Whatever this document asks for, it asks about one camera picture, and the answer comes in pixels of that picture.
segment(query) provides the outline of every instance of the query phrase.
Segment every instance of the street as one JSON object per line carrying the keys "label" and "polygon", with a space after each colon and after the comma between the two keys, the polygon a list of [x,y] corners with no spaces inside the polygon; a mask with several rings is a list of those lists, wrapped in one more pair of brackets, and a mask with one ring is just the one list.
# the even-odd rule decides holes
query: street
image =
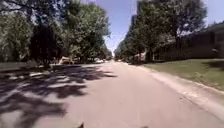
{"label": "street", "polygon": [[[11,90],[44,101],[18,103],[8,112],[2,111],[7,105],[0,107],[4,127],[75,128],[84,123],[85,128],[224,128],[216,116],[136,66],[108,62],[57,73],[44,79],[48,84],[20,84]],[[60,110],[44,102],[62,104],[65,113],[50,114]],[[21,126],[24,120],[32,123]]]}

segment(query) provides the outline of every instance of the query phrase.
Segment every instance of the sky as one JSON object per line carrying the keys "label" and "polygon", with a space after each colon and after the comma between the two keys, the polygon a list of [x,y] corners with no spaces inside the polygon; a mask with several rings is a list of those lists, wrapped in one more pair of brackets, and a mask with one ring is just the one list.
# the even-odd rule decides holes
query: sky
{"label": "sky", "polygon": [[[124,39],[131,24],[131,16],[136,14],[136,0],[90,0],[104,8],[110,22],[110,37],[105,37],[107,47],[113,52]],[[208,8],[206,24],[224,20],[224,0],[203,0]]]}

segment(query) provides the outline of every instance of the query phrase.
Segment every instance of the tree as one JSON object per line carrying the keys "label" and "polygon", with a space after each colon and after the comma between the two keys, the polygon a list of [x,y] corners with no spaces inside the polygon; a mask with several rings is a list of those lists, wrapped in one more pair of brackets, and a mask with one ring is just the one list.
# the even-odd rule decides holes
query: tree
{"label": "tree", "polygon": [[[0,33],[2,46],[5,46],[6,42],[19,44],[14,42],[22,41],[28,44],[30,40],[28,50],[30,58],[44,65],[49,65],[53,59],[62,54],[79,57],[83,62],[89,57],[105,55],[102,51],[106,50],[102,50],[102,46],[105,45],[103,37],[109,34],[108,17],[105,10],[94,3],[83,4],[78,0],[0,1],[0,15],[3,16],[0,20],[4,21],[10,15],[17,13],[23,17],[30,35],[27,36],[27,31],[16,35],[15,32],[22,31],[21,27],[14,25],[14,28],[6,29],[4,27],[6,22],[2,22],[0,23],[0,26],[3,26],[1,30],[7,33]],[[16,49],[14,51],[1,50],[0,52],[13,53],[15,58],[18,58],[20,50],[27,49],[27,45],[26,47],[14,46],[16,46],[16,48],[13,47]]]}
{"label": "tree", "polygon": [[49,67],[51,61],[60,57],[57,35],[50,26],[36,26],[30,42],[30,57],[39,64]]}
{"label": "tree", "polygon": [[124,59],[146,49],[146,58],[152,61],[154,49],[163,41],[173,37],[177,42],[183,34],[203,28],[206,14],[201,0],[138,1],[137,16],[115,56]]}
{"label": "tree", "polygon": [[64,28],[69,33],[68,49],[73,56],[80,57],[82,62],[88,57],[98,55],[97,51],[104,44],[103,36],[109,34],[108,17],[104,9],[94,3],[79,5],[79,11],[67,5]]}
{"label": "tree", "polygon": [[164,13],[165,28],[177,39],[204,27],[207,9],[201,0],[156,0]]}
{"label": "tree", "polygon": [[28,55],[32,27],[21,13],[2,15],[0,20],[2,61],[21,61]]}

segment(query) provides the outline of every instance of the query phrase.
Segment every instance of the lawn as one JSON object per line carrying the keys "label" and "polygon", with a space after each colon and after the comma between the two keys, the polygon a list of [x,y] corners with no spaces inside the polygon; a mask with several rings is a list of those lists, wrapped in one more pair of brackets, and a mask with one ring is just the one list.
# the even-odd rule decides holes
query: lawn
{"label": "lawn", "polygon": [[183,60],[144,66],[224,91],[224,60],[221,59]]}

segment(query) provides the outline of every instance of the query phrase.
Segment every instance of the green grass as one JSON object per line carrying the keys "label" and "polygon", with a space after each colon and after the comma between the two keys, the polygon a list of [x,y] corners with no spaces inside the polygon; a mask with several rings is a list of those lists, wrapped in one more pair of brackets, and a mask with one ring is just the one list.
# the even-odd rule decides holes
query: green grass
{"label": "green grass", "polygon": [[224,60],[221,59],[183,60],[144,66],[224,91]]}

